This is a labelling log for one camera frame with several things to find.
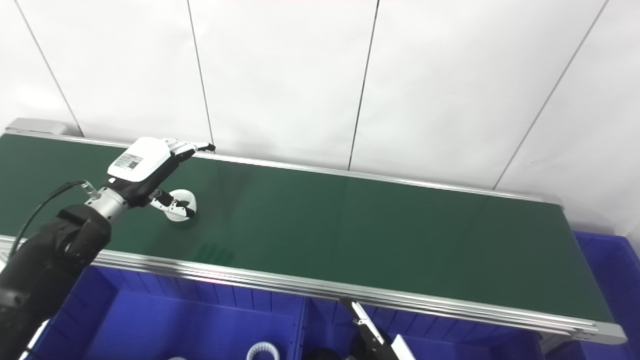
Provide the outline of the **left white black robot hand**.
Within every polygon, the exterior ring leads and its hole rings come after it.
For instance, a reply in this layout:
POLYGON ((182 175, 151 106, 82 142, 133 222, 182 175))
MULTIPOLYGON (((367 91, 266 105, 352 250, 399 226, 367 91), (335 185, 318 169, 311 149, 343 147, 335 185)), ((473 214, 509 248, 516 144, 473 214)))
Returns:
POLYGON ((108 181, 100 193, 117 201, 124 211, 151 205, 170 221, 187 221, 196 215, 195 195, 185 189, 164 191, 161 185, 196 153, 216 149, 209 142, 140 137, 110 164, 108 181))

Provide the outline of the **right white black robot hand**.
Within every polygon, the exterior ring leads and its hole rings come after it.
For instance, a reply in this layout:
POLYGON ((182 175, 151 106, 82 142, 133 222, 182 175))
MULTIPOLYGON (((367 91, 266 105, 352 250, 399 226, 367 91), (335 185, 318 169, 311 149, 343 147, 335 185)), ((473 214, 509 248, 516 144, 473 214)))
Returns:
POLYGON ((340 297, 339 303, 347 308, 358 328, 352 339, 348 360, 414 360, 402 335, 391 339, 379 330, 362 305, 350 297, 340 297))

